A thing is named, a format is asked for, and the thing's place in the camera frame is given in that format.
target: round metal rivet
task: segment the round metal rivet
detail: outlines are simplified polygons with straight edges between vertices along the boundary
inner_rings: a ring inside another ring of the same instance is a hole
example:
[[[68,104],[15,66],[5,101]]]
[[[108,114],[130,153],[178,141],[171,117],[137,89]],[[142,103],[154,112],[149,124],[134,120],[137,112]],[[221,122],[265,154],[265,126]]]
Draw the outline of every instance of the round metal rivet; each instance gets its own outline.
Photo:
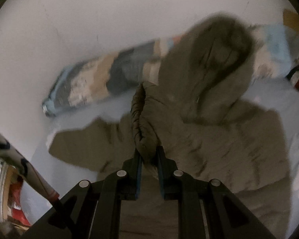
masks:
[[[127,174],[127,173],[126,173],[126,171],[124,171],[124,170],[119,170],[119,171],[116,173],[116,175],[117,175],[118,177],[124,177],[126,174]]]
[[[218,187],[220,185],[220,180],[217,180],[217,179],[211,180],[211,185]]]
[[[80,185],[81,188],[85,188],[89,185],[89,181],[82,180],[82,181],[80,181],[79,185]]]
[[[177,177],[181,177],[184,173],[181,170],[174,171],[174,175]]]

